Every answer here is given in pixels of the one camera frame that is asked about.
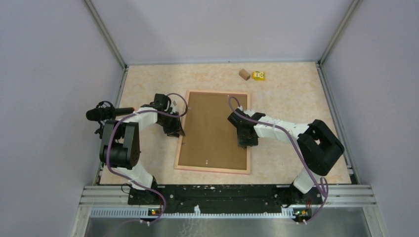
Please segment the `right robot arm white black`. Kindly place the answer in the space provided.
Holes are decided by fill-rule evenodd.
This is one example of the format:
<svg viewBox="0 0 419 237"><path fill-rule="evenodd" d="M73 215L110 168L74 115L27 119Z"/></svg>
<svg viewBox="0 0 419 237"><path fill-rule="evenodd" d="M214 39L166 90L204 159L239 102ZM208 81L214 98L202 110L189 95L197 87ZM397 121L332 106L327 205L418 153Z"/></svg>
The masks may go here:
<svg viewBox="0 0 419 237"><path fill-rule="evenodd" d="M294 147L303 164L302 171L291 184L290 198L295 203L304 203L314 186L326 183L322 178L344 153L343 144L319 119L311 123L294 123L237 108L227 120L237 130L239 147L257 146L259 138L289 142Z"/></svg>

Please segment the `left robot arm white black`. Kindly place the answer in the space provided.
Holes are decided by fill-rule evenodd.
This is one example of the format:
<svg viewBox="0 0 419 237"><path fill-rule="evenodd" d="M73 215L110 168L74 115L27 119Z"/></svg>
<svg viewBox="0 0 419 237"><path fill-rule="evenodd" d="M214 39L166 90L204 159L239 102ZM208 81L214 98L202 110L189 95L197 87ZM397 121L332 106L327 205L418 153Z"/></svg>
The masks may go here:
<svg viewBox="0 0 419 237"><path fill-rule="evenodd" d="M146 204L164 200L157 190L157 182L140 162L140 132L154 124L163 128L169 137L185 136L180 114L170 95L156 94L150 104L138 110L130 108L120 120L104 123L99 158L108 171L124 178L131 186L132 195L139 195Z"/></svg>

